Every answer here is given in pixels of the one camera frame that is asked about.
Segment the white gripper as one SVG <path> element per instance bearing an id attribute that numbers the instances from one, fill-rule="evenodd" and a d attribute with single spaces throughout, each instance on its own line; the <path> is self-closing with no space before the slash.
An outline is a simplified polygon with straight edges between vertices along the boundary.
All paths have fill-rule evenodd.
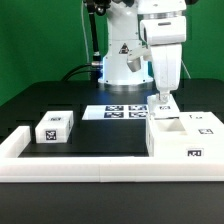
<path id="1" fill-rule="evenodd" d="M 186 41 L 186 18 L 177 16 L 140 22 L 140 35 L 150 52 L 154 79 L 161 102 L 180 81 L 182 43 Z"/>

